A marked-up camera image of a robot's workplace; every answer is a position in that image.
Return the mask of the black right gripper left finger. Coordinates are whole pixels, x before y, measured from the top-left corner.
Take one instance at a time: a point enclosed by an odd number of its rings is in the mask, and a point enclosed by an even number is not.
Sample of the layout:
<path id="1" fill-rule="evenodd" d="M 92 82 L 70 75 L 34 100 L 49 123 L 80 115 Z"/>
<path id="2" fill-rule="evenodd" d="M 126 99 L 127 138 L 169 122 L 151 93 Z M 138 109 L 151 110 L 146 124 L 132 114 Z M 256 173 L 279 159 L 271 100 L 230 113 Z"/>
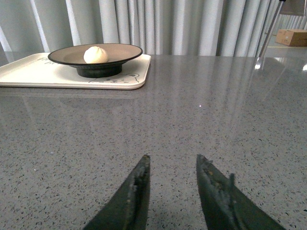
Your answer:
<path id="1" fill-rule="evenodd" d="M 85 230 L 144 230 L 150 200 L 150 156 L 143 155 Z"/>

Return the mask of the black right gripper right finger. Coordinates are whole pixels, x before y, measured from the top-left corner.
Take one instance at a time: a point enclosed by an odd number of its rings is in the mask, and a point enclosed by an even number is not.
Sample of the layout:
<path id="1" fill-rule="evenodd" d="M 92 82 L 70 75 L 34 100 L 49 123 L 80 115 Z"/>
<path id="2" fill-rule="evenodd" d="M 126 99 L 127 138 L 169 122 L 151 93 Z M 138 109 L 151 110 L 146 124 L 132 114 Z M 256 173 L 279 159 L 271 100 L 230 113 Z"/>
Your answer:
<path id="1" fill-rule="evenodd" d="M 235 186 L 233 173 L 224 176 L 212 161 L 199 154 L 196 174 L 201 207 L 209 230 L 284 229 Z"/>

